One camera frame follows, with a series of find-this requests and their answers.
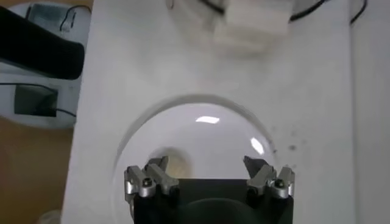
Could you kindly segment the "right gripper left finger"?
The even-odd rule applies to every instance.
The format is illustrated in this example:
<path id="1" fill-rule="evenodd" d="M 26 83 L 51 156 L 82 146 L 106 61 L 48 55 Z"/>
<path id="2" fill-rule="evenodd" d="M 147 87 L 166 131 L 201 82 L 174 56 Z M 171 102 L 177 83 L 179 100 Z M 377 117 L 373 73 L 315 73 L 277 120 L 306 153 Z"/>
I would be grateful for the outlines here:
<path id="1" fill-rule="evenodd" d="M 179 180 L 165 172 L 168 161 L 168 156 L 163 156 L 150 159 L 143 169 L 129 166 L 124 171 L 125 201 L 131 203 L 136 196 L 151 198 L 158 187 L 163 195 L 171 195 L 178 189 Z"/>

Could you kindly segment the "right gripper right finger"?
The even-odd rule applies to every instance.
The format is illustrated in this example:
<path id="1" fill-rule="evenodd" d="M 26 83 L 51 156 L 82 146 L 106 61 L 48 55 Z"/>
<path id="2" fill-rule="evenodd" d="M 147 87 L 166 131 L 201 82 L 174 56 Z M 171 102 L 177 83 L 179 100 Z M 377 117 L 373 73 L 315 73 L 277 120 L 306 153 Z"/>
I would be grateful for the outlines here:
<path id="1" fill-rule="evenodd" d="M 277 199 L 294 196 L 295 173 L 292 168 L 284 166 L 277 173 L 264 159 L 245 156 L 243 162 L 250 176 L 247 186 L 254 190 L 256 196 L 262 196 L 266 191 Z"/>

